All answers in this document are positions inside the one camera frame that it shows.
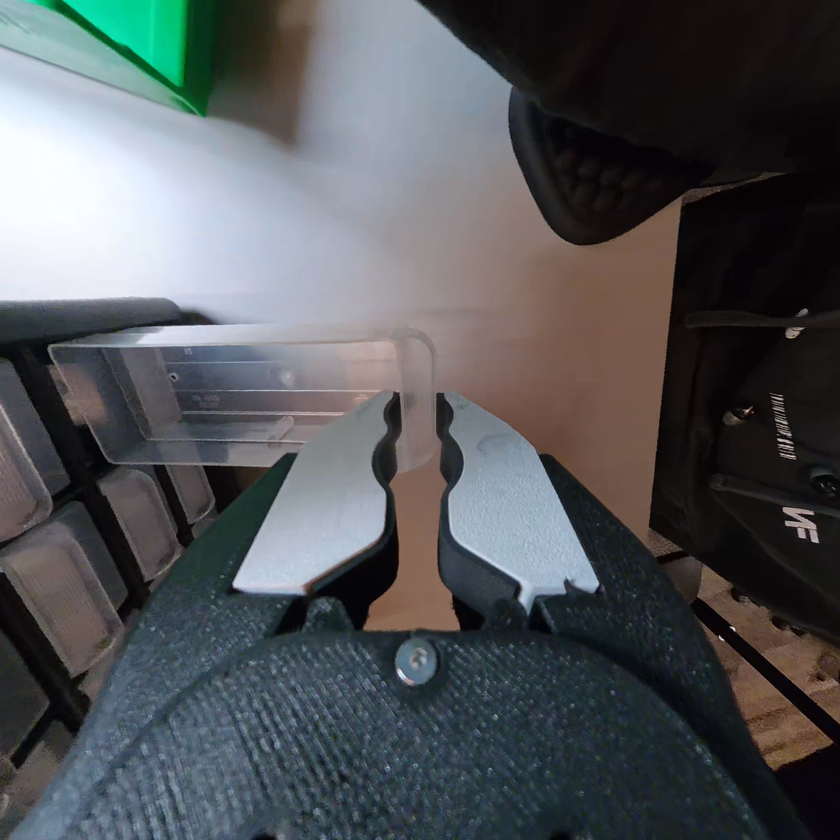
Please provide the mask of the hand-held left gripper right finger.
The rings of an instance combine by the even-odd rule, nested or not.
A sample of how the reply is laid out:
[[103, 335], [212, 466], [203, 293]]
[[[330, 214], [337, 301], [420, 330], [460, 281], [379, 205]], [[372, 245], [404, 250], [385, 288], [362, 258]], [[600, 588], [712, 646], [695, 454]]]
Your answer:
[[596, 594], [601, 583], [537, 449], [456, 392], [437, 394], [445, 481], [437, 567], [461, 629], [496, 604], [530, 618], [540, 597]]

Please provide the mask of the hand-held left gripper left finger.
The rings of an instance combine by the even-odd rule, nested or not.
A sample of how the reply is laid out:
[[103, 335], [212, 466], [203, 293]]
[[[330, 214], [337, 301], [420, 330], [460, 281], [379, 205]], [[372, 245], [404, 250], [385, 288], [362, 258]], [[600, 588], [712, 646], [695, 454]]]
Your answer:
[[332, 597], [362, 629], [395, 582], [400, 397], [379, 392], [298, 452], [234, 578], [237, 592]]

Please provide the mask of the clear plastic drawer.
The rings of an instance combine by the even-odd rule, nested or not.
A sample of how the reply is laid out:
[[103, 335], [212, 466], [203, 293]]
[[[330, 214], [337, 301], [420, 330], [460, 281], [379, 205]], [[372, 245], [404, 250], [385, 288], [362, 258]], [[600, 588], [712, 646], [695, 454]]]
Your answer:
[[49, 346], [118, 466], [270, 467], [379, 392], [400, 396], [399, 471], [436, 449], [434, 345], [413, 329], [178, 325]]

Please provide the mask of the green storage bin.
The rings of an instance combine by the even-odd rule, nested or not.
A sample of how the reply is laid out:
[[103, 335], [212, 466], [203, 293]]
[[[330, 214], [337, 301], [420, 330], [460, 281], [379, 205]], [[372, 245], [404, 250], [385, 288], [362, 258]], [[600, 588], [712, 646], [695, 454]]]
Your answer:
[[2, 1], [2, 47], [207, 114], [215, 2]]

